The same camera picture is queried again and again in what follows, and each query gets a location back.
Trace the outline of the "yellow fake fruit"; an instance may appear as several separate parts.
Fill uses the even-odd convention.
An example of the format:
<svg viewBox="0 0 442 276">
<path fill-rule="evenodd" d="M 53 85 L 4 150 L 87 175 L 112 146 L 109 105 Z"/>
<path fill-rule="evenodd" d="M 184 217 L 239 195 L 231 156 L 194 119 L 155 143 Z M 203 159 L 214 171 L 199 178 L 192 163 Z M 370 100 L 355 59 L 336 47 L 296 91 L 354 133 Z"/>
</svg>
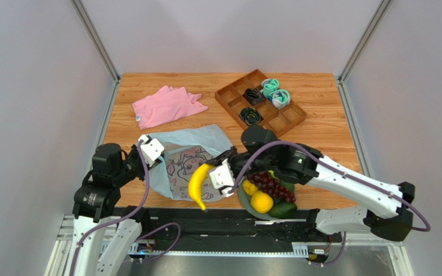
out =
<svg viewBox="0 0 442 276">
<path fill-rule="evenodd" d="M 242 188 L 244 192 L 249 196 L 252 196 L 257 191 L 259 191 L 259 188 L 254 183 L 250 182 L 248 179 L 243 182 Z"/>
</svg>

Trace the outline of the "yellow fake banana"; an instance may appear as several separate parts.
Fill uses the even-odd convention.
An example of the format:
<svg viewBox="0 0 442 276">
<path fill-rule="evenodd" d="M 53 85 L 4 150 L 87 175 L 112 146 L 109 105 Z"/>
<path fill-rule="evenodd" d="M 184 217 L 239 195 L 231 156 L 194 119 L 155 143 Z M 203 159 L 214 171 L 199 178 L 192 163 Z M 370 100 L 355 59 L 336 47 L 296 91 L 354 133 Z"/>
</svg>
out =
<svg viewBox="0 0 442 276">
<path fill-rule="evenodd" d="M 188 184 L 188 194 L 190 198 L 198 205 L 202 210 L 206 210 L 206 206 L 202 200 L 202 187 L 203 182 L 208 178 L 209 170 L 212 170 L 214 166 L 210 164 L 202 164 L 192 174 Z"/>
</svg>

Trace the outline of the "dark red fake grapes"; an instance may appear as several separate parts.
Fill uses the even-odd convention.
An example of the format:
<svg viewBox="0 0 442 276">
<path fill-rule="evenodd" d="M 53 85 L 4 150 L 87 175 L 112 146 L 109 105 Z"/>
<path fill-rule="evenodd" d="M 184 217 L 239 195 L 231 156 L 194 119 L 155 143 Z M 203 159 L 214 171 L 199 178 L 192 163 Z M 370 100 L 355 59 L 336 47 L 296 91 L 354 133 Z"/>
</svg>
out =
<svg viewBox="0 0 442 276">
<path fill-rule="evenodd" d="M 254 183 L 260 191 L 274 199 L 285 202 L 296 202 L 296 193 L 292 193 L 286 187 L 280 185 L 280 179 L 273 175 L 272 171 L 258 172 L 248 175 L 247 179 Z"/>
</svg>

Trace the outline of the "light blue plastic bag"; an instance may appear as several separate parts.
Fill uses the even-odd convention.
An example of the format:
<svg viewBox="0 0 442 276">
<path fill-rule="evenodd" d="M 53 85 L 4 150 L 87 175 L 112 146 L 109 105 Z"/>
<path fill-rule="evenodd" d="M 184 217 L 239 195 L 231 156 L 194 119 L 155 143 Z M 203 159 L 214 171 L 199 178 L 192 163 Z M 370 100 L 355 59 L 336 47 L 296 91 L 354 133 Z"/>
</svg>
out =
<svg viewBox="0 0 442 276">
<path fill-rule="evenodd" d="M 188 184 L 206 161 L 230 149 L 233 144 L 215 124 L 195 129 L 151 133 L 165 148 L 161 163 L 150 170 L 150 188 L 177 201 L 191 201 Z"/>
</svg>

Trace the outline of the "yellow fake lemon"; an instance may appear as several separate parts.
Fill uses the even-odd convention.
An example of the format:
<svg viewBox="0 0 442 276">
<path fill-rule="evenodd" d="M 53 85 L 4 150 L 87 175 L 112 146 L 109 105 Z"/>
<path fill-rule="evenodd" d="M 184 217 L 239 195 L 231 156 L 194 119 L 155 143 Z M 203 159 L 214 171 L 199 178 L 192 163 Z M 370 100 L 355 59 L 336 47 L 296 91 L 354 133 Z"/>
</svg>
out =
<svg viewBox="0 0 442 276">
<path fill-rule="evenodd" d="M 268 213 L 272 209 L 274 200 L 268 194 L 258 190 L 253 193 L 250 199 L 250 204 L 256 212 L 264 214 Z"/>
</svg>

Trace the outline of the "dark green fake avocado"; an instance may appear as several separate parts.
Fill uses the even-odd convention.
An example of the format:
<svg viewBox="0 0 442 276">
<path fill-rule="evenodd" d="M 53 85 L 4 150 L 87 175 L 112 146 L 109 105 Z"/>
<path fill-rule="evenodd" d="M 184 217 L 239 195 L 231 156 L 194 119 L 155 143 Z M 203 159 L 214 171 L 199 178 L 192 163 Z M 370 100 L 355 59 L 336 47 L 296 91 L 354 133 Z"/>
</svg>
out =
<svg viewBox="0 0 442 276">
<path fill-rule="evenodd" d="M 297 209 L 297 205 L 293 202 L 280 201 L 273 205 L 268 215 L 276 219 L 291 219 L 294 217 Z"/>
</svg>

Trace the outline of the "dark green fake lime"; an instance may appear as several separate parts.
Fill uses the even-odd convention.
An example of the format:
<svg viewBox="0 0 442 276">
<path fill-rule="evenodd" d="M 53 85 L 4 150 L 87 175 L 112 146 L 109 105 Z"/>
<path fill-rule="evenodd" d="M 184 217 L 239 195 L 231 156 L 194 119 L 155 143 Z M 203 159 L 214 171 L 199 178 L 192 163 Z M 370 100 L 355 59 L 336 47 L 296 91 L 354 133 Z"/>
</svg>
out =
<svg viewBox="0 0 442 276">
<path fill-rule="evenodd" d="M 295 191 L 295 185 L 293 183 L 280 181 L 280 185 L 286 187 L 292 193 Z"/>
</svg>

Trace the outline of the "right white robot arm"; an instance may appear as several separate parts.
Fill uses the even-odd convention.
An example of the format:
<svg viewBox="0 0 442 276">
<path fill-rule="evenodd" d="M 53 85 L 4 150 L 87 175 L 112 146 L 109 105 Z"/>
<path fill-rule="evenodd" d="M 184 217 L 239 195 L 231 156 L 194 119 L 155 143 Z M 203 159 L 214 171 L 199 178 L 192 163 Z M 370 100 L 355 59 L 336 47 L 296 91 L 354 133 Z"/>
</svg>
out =
<svg viewBox="0 0 442 276">
<path fill-rule="evenodd" d="M 318 187 L 357 203 L 352 208 L 311 210 L 306 220 L 309 229 L 326 235 L 370 231 L 393 242 L 404 241 L 413 229 L 416 187 L 412 183 L 395 185 L 366 177 L 319 150 L 280 140 L 259 125 L 244 130 L 242 143 L 246 152 L 231 147 L 206 162 L 211 183 L 223 195 L 232 193 L 248 175 L 272 171 L 286 183 Z"/>
</svg>

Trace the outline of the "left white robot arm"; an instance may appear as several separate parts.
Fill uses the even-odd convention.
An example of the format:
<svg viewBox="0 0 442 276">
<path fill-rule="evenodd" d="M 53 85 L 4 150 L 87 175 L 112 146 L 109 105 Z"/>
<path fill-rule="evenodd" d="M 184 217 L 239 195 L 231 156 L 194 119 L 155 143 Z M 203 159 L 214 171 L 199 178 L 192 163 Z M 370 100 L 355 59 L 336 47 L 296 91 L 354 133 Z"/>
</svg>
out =
<svg viewBox="0 0 442 276">
<path fill-rule="evenodd" d="M 148 165 L 136 145 L 97 147 L 92 169 L 74 194 L 73 239 L 65 275 L 116 275 L 132 244 L 151 228 L 150 211 L 128 206 L 113 220 L 121 187 L 148 178 Z"/>
</svg>

